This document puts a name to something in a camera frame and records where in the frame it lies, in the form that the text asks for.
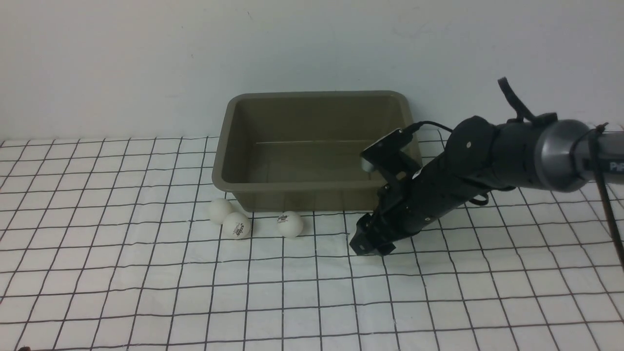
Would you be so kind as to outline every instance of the table surface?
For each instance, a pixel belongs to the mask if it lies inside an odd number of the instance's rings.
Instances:
[[[437,131],[418,133],[425,161]],[[494,192],[385,258],[361,212],[206,216],[216,137],[0,146],[0,350],[621,350],[624,273],[595,184]],[[624,222],[624,187],[610,185]]]

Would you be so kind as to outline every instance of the black cable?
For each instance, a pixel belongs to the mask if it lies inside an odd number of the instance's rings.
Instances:
[[[444,129],[447,132],[453,133],[453,130],[451,128],[448,128],[447,126],[443,124],[439,124],[438,122],[432,122],[432,121],[422,121],[422,122],[416,122],[416,123],[410,124],[409,126],[405,127],[403,131],[413,134],[425,124],[436,126],[440,129]]]
[[[607,192],[607,186],[605,185],[605,178],[602,173],[602,169],[598,165],[598,137],[605,131],[607,124],[601,124],[592,130],[588,135],[589,142],[589,154],[590,165],[593,169],[593,176],[598,186],[598,192],[600,193],[600,199],[602,200],[602,207],[605,209],[605,215],[607,217],[607,226],[611,232],[611,239],[613,245],[615,245],[615,251],[620,259],[620,264],[624,269],[624,245],[622,244],[622,237],[618,230],[618,224],[615,222],[615,216],[613,215],[613,208],[611,207],[611,200],[609,199],[609,193]]]

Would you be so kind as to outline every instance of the ping pong ball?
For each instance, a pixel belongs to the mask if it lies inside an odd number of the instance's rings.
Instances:
[[[226,199],[216,199],[208,204],[208,219],[216,224],[223,224],[225,217],[234,212],[234,207]]]
[[[230,239],[242,239],[249,236],[251,221],[242,213],[232,212],[225,217],[221,233]]]
[[[293,211],[286,211],[277,218],[277,230],[287,238],[294,238],[303,231],[303,219]]]

